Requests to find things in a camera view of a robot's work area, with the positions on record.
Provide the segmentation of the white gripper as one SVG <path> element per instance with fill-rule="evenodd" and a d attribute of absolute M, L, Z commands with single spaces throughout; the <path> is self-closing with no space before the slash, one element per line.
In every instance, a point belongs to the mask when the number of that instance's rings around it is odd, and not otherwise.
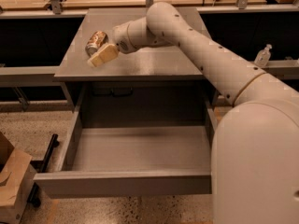
<path fill-rule="evenodd" d="M 116 44 L 106 43 L 87 61 L 91 67 L 98 67 L 118 57 L 119 52 L 129 54 L 136 52 L 136 47 L 131 43 L 128 33 L 128 24 L 115 26 L 112 30 L 112 39 Z"/>

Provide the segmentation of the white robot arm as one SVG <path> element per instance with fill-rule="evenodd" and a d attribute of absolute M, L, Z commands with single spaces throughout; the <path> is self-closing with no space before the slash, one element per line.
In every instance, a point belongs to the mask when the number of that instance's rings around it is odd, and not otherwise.
<path fill-rule="evenodd" d="M 92 66 L 120 53 L 171 44 L 224 96 L 231 110 L 213 138 L 214 224 L 299 224 L 299 93 L 192 28 L 170 4 L 114 27 Z"/>

